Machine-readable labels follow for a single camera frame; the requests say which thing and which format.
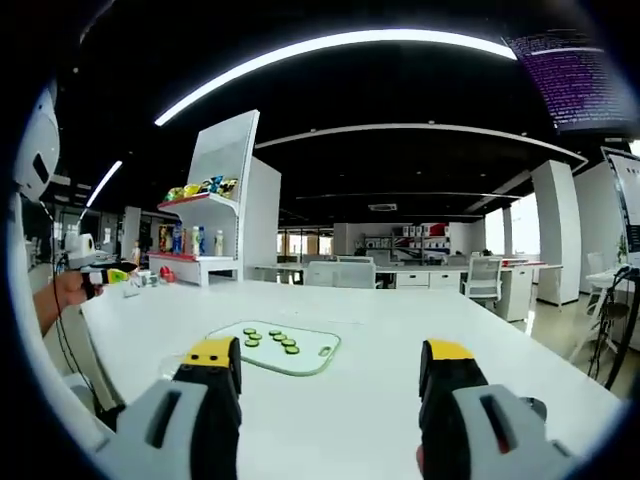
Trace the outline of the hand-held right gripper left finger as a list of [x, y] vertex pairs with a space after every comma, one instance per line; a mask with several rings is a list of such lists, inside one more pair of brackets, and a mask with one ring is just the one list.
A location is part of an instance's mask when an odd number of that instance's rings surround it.
[[96, 461], [109, 479], [235, 479], [240, 394], [239, 339], [203, 340], [119, 413]]

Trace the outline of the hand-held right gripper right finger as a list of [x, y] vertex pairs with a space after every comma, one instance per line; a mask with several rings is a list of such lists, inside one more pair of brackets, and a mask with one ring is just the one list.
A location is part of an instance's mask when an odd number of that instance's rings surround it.
[[425, 479], [563, 479], [577, 465], [547, 438], [544, 402], [489, 383], [460, 344], [423, 342], [419, 398]]

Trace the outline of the person's left hand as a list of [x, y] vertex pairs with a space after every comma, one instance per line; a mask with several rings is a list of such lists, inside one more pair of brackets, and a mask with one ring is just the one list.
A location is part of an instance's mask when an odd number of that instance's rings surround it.
[[103, 293], [101, 285], [93, 284], [89, 284], [90, 292], [88, 292], [84, 286], [83, 273], [79, 271], [65, 271], [56, 276], [53, 284], [54, 296], [62, 309], [80, 305]]

